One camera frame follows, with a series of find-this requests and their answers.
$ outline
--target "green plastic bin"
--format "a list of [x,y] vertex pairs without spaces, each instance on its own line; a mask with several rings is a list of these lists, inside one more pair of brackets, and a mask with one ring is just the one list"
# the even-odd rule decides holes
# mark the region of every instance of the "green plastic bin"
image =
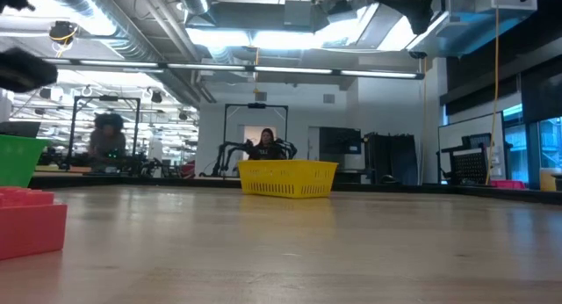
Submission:
[[47,141],[0,135],[0,186],[27,187]]

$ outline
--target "woman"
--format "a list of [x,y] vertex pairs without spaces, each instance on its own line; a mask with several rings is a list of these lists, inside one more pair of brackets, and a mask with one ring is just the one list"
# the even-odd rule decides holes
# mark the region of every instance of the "woman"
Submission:
[[265,128],[262,131],[260,143],[254,147],[249,160],[277,160],[286,159],[285,152],[274,142],[273,131]]
[[118,114],[101,114],[94,120],[96,129],[90,135],[88,153],[100,162],[125,155],[126,140],[121,130],[123,119]]

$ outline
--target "yellow basket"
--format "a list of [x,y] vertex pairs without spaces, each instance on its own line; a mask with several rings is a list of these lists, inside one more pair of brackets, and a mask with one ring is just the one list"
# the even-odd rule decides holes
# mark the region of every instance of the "yellow basket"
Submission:
[[242,191],[284,198],[325,198],[332,190],[337,163],[307,160],[238,162]]

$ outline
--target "table surface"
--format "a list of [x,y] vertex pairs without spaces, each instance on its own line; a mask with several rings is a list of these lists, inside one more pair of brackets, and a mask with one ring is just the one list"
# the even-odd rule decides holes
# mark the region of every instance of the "table surface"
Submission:
[[0,262],[0,303],[562,303],[562,209],[454,195],[56,191],[63,252]]

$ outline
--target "yellow cable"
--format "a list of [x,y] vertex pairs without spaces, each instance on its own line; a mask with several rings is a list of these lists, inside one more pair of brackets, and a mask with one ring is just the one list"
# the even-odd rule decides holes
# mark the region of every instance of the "yellow cable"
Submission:
[[[260,61],[260,48],[256,48],[256,66]],[[254,93],[257,94],[259,92],[259,90],[257,89],[257,75],[258,73],[256,72],[256,87],[254,88]]]
[[427,120],[428,117],[428,57],[423,58],[423,135],[421,138],[421,183],[423,184],[423,169],[425,166],[425,142],[427,140]]
[[494,114],[492,115],[492,137],[490,138],[490,152],[488,155],[488,170],[486,174],[486,185],[490,183],[490,171],[492,170],[492,155],[494,154],[495,117],[498,112],[498,96],[500,93],[500,6],[495,5],[495,88],[494,88]]

